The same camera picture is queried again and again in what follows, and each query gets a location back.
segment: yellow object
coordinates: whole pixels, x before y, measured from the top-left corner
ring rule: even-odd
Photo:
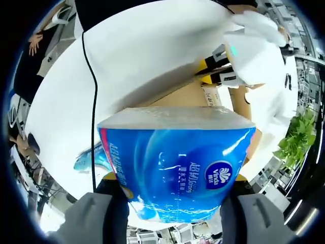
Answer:
[[[134,198],[133,192],[129,188],[126,188],[126,187],[123,187],[123,186],[121,186],[121,187],[122,187],[122,189],[123,189],[123,191],[124,191],[124,193],[125,193],[125,195],[126,195],[126,197],[128,199]]]
[[[116,180],[116,175],[114,172],[109,172],[107,175],[104,176],[105,180]]]
[[[199,62],[199,68],[198,68],[198,71],[197,72],[202,71],[202,70],[205,70],[207,67],[208,66],[207,66],[207,64],[205,62],[205,59],[202,59]]]
[[[207,76],[201,78],[201,81],[206,84],[213,84],[211,75],[207,75]]]
[[[236,178],[236,181],[248,181],[244,176],[242,176],[241,174],[239,174]]]

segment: label sticker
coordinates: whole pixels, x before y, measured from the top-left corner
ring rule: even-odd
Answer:
[[[227,161],[217,161],[209,165],[205,171],[207,189],[217,190],[229,182],[233,173],[231,164]]]

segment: green plant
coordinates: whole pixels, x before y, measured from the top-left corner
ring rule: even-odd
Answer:
[[[284,168],[301,167],[307,150],[315,141],[314,122],[315,117],[309,109],[291,119],[287,135],[279,143],[280,149],[273,152],[285,161]]]

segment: black cable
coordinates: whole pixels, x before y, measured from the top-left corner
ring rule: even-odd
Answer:
[[[34,173],[35,170],[37,170],[37,169],[45,169],[45,168],[44,168],[44,166],[40,165],[40,166],[37,166],[35,169],[31,169],[31,170]]]
[[[50,188],[50,187],[46,187],[46,186],[41,186],[41,185],[38,185],[38,184],[36,184],[39,188],[42,188],[42,189],[48,189],[48,190],[50,190],[50,191],[58,191],[58,192],[61,192],[61,193],[66,193],[65,191],[64,191],[64,189],[63,190],[61,190],[61,188],[60,189],[53,189],[53,188]]]
[[[36,163],[38,163],[38,162],[39,162],[39,160],[35,161],[32,165],[29,164],[30,168],[33,169],[34,165],[35,165]]]
[[[173,244],[175,244],[174,239],[173,239],[172,234],[171,234],[171,230],[169,228],[168,228],[168,232],[169,232],[169,235],[171,236],[171,240],[172,240]]]
[[[82,40],[82,49],[83,49],[83,55],[85,56],[88,68],[91,72],[91,75],[93,77],[93,81],[95,83],[95,94],[93,98],[93,106],[92,106],[92,118],[91,118],[91,175],[92,175],[92,189],[93,192],[96,191],[96,179],[95,179],[95,153],[94,153],[94,127],[95,127],[95,109],[96,109],[96,100],[97,100],[97,90],[98,90],[98,85],[97,85],[97,80],[95,77],[95,74],[93,73],[93,70],[90,66],[90,63],[87,58],[86,50],[85,50],[85,42],[84,42],[84,33],[82,33],[81,40]]]
[[[17,114],[18,114],[18,111],[19,111],[19,106],[20,106],[20,102],[21,102],[21,96],[19,96],[19,101],[18,101],[18,106],[17,106]]]
[[[48,197],[48,203],[51,203],[51,204],[52,204],[52,202],[53,202],[53,200],[55,199],[56,195],[57,195],[59,192],[61,192],[61,191],[59,191],[59,190],[61,190],[61,189],[57,189],[57,190],[55,190],[54,193],[50,193],[50,192],[49,192],[49,194],[51,194],[51,196]]]

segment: tissue package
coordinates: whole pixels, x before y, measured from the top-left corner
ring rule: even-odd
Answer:
[[[102,143],[98,143],[94,146],[94,159],[96,167],[102,167],[105,171],[112,172],[112,167],[107,161]],[[91,148],[78,156],[73,168],[77,171],[91,171]]]
[[[220,207],[255,127],[224,107],[148,107],[125,109],[98,130],[141,219],[192,223]]]

